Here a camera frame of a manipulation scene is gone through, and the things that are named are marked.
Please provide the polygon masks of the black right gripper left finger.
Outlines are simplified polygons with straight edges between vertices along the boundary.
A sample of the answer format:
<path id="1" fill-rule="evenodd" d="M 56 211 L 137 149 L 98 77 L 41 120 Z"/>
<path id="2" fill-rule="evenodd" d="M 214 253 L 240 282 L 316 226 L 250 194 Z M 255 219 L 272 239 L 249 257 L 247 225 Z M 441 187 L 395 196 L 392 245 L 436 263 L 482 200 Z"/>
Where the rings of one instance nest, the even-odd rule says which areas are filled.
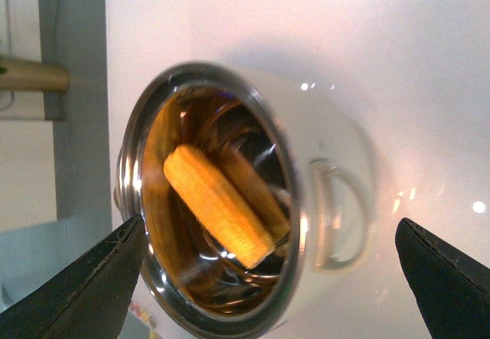
<path id="1" fill-rule="evenodd" d="M 1 314 L 3 338 L 116 338 L 131 302 L 145 248 L 135 215 Z"/>

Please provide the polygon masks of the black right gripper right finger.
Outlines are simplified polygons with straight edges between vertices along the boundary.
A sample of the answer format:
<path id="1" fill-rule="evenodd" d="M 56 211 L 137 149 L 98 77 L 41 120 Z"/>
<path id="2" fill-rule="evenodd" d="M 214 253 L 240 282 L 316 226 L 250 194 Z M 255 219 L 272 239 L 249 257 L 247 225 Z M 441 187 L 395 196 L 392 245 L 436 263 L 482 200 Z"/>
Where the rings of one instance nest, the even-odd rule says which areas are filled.
<path id="1" fill-rule="evenodd" d="M 395 245 L 431 337 L 489 337 L 488 267 L 408 218 Z"/>

